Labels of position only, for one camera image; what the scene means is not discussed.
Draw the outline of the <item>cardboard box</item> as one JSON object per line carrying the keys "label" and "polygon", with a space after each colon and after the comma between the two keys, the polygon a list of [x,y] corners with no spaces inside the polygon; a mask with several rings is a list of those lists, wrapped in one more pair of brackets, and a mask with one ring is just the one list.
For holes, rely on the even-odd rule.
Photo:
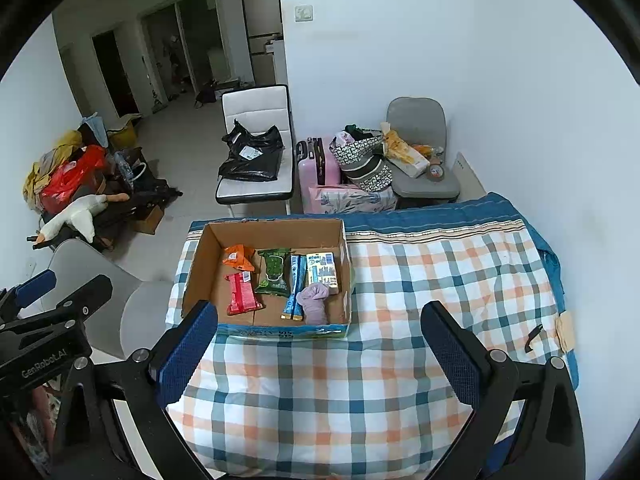
{"label": "cardboard box", "polygon": [[194,231],[177,300],[186,316],[212,304],[218,332],[276,339],[342,338],[352,317],[352,266],[337,218],[229,220]]}

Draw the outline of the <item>yellow bread package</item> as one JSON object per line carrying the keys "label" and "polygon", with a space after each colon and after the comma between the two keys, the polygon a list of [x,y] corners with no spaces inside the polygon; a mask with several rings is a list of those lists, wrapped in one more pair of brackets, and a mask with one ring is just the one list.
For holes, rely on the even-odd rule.
{"label": "yellow bread package", "polygon": [[430,166],[427,158],[402,140],[389,122],[382,122],[381,131],[385,157],[409,178],[422,176]]}

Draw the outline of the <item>plaid checkered blanket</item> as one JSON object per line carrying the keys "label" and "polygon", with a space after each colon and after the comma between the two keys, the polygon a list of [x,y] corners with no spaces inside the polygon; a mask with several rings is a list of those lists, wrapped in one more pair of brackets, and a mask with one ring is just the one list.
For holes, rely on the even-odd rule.
{"label": "plaid checkered blanket", "polygon": [[[422,479],[470,414],[420,330],[441,302],[487,348],[561,358],[558,257],[504,197],[348,214],[352,322],[342,338],[218,334],[168,414],[207,468],[239,477]],[[544,330],[533,351],[528,334]]]}

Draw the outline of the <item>wall light switch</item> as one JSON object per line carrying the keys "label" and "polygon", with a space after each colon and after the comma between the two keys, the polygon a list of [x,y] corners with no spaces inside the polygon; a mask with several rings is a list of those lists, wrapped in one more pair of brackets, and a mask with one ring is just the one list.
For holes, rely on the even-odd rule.
{"label": "wall light switch", "polygon": [[314,20],[314,7],[311,4],[296,6],[294,8],[294,20],[297,23],[309,23]]}

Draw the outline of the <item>pink suitcase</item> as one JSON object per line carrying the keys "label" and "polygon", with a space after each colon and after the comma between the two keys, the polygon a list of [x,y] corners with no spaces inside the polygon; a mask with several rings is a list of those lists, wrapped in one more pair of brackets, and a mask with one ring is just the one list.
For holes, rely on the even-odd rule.
{"label": "pink suitcase", "polygon": [[312,211],[311,188],[341,183],[341,169],[331,153],[330,142],[323,138],[307,138],[295,147],[297,175],[303,211]]}

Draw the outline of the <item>floral pink pillow pack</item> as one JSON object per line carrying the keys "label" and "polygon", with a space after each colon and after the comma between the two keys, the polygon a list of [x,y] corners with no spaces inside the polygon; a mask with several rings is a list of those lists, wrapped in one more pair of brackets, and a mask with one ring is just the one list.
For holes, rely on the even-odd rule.
{"label": "floral pink pillow pack", "polygon": [[366,192],[356,185],[310,186],[303,198],[306,214],[358,214],[394,210],[397,197],[392,188]]}

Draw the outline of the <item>grey plastic chair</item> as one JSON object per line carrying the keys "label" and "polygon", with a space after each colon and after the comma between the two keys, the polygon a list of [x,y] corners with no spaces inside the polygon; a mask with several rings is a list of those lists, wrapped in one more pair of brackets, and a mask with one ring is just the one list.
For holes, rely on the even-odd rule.
{"label": "grey plastic chair", "polygon": [[66,240],[52,256],[56,285],[41,299],[44,310],[71,302],[85,310],[92,348],[126,359],[152,349],[165,331],[172,284],[143,281],[80,240]]}

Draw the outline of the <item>white padded chair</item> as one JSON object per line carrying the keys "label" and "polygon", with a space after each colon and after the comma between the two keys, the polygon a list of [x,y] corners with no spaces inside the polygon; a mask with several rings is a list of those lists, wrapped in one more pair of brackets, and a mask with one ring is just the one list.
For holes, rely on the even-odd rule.
{"label": "white padded chair", "polygon": [[280,202],[290,212],[295,169],[288,87],[228,92],[222,112],[228,157],[218,169],[217,203],[232,209]]}

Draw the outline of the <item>red plastic bag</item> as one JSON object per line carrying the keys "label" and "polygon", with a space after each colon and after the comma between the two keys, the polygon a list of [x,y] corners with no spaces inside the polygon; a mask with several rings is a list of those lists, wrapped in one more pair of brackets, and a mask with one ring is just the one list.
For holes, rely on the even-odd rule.
{"label": "red plastic bag", "polygon": [[80,150],[78,159],[64,162],[52,174],[51,180],[40,193],[43,209],[49,214],[58,214],[73,200],[82,186],[96,192],[107,170],[106,151],[99,145],[89,145]]}

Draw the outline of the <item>red snack packet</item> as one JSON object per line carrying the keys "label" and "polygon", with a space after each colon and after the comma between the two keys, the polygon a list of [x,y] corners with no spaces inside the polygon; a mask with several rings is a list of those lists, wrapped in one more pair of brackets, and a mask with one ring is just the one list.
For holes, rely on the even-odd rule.
{"label": "red snack packet", "polygon": [[252,274],[241,271],[226,276],[230,286],[230,304],[227,313],[230,316],[241,315],[262,310],[265,306],[255,296]]}

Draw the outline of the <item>blue long snack packet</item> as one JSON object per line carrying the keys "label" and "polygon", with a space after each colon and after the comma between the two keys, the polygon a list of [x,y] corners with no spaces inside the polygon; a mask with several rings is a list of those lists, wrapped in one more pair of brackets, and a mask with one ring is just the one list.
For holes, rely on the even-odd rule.
{"label": "blue long snack packet", "polygon": [[291,292],[281,313],[282,320],[300,322],[303,318],[303,307],[297,300],[297,294],[305,288],[307,260],[305,255],[291,256]]}

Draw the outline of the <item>black white patterned bag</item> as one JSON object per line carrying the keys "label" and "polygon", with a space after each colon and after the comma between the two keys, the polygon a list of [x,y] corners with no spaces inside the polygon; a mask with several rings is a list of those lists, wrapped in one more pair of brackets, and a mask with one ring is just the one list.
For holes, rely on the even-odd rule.
{"label": "black white patterned bag", "polygon": [[353,185],[368,193],[381,192],[392,185],[393,171],[387,163],[380,136],[342,145],[337,141],[336,136],[330,143],[330,151]]}

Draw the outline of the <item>green wet wipes pack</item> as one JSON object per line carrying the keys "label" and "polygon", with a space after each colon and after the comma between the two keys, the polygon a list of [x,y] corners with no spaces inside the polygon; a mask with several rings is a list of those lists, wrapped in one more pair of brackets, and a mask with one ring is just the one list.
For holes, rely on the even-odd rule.
{"label": "green wet wipes pack", "polygon": [[255,292],[278,297],[287,297],[290,294],[290,288],[284,277],[290,253],[288,248],[258,250],[258,255],[264,260],[264,276],[258,282]]}

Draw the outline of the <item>white goose plush toy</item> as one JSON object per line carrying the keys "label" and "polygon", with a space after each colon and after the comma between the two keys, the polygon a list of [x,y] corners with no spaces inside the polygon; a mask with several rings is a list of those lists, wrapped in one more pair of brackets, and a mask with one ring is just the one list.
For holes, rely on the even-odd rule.
{"label": "white goose plush toy", "polygon": [[122,203],[130,200],[126,193],[112,195],[91,194],[79,197],[65,207],[59,214],[48,221],[38,232],[34,241],[34,249],[52,242],[60,234],[63,226],[70,226],[77,231],[87,243],[94,241],[93,217],[103,212],[111,203]]}

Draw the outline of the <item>black plastic bag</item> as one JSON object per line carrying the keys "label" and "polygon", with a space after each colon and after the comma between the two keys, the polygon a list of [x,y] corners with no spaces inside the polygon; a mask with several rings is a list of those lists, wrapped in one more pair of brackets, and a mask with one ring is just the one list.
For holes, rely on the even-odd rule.
{"label": "black plastic bag", "polygon": [[219,167],[218,177],[245,182],[277,180],[284,144],[276,126],[253,134],[236,120],[231,132],[222,140],[227,144],[229,153]]}

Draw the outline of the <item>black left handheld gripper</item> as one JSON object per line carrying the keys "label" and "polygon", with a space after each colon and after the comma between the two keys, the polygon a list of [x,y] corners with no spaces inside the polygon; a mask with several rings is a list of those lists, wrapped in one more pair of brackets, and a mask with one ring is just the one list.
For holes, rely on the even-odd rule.
{"label": "black left handheld gripper", "polygon": [[55,289],[56,276],[45,270],[1,292],[1,397],[32,390],[69,370],[91,354],[85,322],[111,300],[111,280],[99,274],[54,309],[28,318],[20,311]]}

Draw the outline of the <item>white blue tissue pack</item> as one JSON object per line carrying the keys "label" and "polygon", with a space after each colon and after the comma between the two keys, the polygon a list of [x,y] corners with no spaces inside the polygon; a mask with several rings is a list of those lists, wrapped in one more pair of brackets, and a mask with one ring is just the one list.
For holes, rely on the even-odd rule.
{"label": "white blue tissue pack", "polygon": [[329,295],[340,291],[337,270],[332,252],[313,252],[306,255],[307,285],[321,283],[329,289]]}

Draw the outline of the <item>grey office chair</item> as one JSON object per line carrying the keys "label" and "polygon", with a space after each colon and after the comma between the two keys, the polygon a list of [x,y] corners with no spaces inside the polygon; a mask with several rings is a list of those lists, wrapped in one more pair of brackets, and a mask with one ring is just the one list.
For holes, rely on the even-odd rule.
{"label": "grey office chair", "polygon": [[459,181],[445,166],[447,125],[439,102],[396,98],[387,107],[382,128],[392,164],[392,188],[402,202],[454,202],[458,198]]}

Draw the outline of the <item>purple towel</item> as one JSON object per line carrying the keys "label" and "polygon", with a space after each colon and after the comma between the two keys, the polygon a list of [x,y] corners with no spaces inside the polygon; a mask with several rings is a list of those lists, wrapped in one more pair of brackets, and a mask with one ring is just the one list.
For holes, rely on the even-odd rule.
{"label": "purple towel", "polygon": [[308,285],[296,295],[296,301],[302,307],[307,325],[328,324],[324,302],[328,299],[329,292],[325,284],[317,282]]}

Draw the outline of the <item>orange snack bag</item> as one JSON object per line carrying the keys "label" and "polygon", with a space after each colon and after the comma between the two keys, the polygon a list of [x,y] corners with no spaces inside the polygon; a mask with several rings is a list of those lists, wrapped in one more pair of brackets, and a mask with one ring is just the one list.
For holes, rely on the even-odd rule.
{"label": "orange snack bag", "polygon": [[253,247],[243,244],[226,247],[222,252],[222,263],[237,271],[254,272],[255,267],[252,263],[254,252]]}

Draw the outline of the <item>black clip on blanket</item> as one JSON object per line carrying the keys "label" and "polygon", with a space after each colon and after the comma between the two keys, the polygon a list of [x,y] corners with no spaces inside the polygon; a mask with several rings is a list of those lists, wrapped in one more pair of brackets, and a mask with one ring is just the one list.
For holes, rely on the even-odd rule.
{"label": "black clip on blanket", "polygon": [[525,352],[529,353],[533,351],[533,343],[535,339],[540,335],[540,333],[544,330],[544,326],[542,324],[538,324],[527,336],[525,343]]}

